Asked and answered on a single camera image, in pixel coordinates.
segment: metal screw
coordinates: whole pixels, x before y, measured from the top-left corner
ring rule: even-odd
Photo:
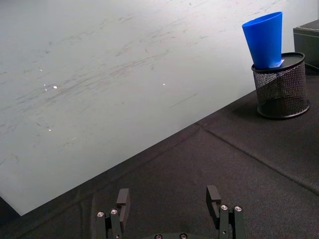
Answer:
[[[103,217],[104,216],[104,213],[103,212],[98,212],[98,215],[97,215],[98,217]]]
[[[221,205],[220,207],[221,207],[222,210],[227,210],[228,209],[228,207],[226,205]]]
[[[241,207],[238,207],[238,206],[237,206],[237,207],[235,207],[235,210],[238,211],[238,212],[240,212],[242,209],[241,209]]]
[[[179,235],[179,238],[180,239],[187,239],[187,235],[185,233]]]

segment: mesh pencil holder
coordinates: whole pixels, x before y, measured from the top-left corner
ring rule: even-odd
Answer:
[[[302,53],[283,53],[280,67],[256,69],[252,66],[260,115],[289,119],[309,109],[304,59]]]

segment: black tablecloth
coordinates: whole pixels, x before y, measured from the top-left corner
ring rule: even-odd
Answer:
[[[244,209],[247,238],[319,238],[319,76],[310,110],[289,120],[257,115],[252,92],[0,228],[1,238],[95,238],[98,211],[130,188],[125,239],[157,232],[218,238],[205,187]]]

